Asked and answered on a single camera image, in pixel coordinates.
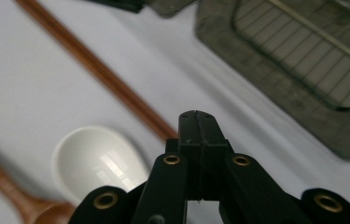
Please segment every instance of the metal mesh basket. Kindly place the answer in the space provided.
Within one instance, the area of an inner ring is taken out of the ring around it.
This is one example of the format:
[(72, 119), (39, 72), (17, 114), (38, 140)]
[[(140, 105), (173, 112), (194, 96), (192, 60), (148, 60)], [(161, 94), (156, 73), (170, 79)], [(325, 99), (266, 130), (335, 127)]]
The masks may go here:
[(350, 1), (202, 0), (196, 31), (350, 161)]

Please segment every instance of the white backdrop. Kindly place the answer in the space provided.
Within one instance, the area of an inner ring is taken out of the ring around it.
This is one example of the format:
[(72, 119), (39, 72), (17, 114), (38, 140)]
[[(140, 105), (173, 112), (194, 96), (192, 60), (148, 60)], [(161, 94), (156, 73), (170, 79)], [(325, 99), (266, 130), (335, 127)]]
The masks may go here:
[[(216, 117), (237, 152), (256, 158), (288, 193), (330, 189), (350, 202), (341, 161), (202, 45), (197, 4), (171, 19), (86, 1), (41, 0), (175, 129), (192, 109)], [(31, 194), (62, 197), (52, 152), (76, 128), (103, 125), (127, 136), (151, 167), (164, 143), (12, 1), (0, 1), (0, 165)], [(220, 223), (217, 203), (190, 203), (189, 223)], [(0, 194), (0, 223), (20, 223)]]

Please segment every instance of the spoon bowl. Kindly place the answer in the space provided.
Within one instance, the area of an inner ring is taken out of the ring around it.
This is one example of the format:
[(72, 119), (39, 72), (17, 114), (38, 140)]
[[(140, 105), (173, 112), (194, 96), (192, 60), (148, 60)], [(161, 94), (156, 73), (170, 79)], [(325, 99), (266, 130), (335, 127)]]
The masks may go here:
[(101, 186), (130, 191), (148, 178), (147, 166), (133, 145), (101, 126), (69, 133), (55, 149), (52, 172), (60, 193), (75, 206)]

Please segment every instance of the screw hole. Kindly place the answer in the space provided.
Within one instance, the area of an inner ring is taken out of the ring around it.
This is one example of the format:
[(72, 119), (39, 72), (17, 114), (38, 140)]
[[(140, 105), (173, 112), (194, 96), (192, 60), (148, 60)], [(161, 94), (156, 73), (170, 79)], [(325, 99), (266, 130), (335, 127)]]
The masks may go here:
[(340, 213), (343, 210), (343, 205), (328, 195), (316, 194), (314, 200), (317, 205), (329, 212)]
[(241, 165), (241, 166), (247, 166), (250, 164), (250, 160), (244, 156), (237, 156), (234, 157), (232, 159), (232, 161), (237, 164), (237, 165)]
[(117, 193), (109, 191), (97, 196), (95, 200), (93, 200), (93, 205), (97, 209), (107, 209), (114, 206), (118, 200), (119, 196), (117, 195)]
[(148, 219), (148, 224), (165, 224), (165, 218), (161, 215), (154, 215)]
[(178, 156), (166, 156), (163, 161), (169, 165), (175, 165), (180, 163), (180, 158)]

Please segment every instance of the wooden handle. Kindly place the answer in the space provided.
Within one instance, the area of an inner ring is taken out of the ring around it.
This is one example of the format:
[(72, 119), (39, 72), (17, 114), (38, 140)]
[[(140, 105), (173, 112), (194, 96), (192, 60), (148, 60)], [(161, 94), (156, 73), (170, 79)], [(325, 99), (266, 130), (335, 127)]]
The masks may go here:
[(6, 195), (11, 202), (22, 213), (30, 210), (36, 199), (22, 191), (7, 174), (0, 168), (0, 190)]
[(177, 133), (36, 0), (16, 0), (163, 141)]

